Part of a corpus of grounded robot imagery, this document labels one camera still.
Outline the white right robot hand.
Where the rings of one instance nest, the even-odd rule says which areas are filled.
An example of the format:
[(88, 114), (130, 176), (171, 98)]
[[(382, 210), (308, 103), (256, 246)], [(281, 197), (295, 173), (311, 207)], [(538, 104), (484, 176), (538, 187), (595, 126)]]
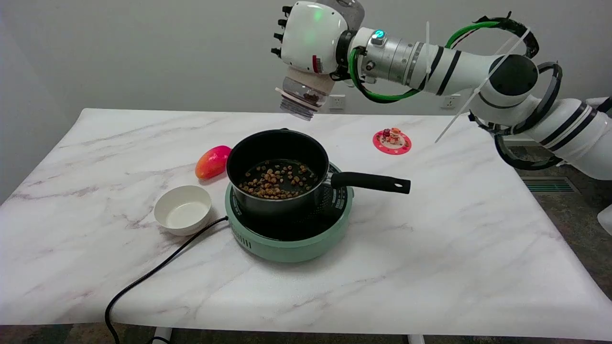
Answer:
[(280, 46), (271, 53), (297, 70), (345, 80), (348, 49), (364, 18), (358, 0), (298, 0), (284, 6), (274, 33)]

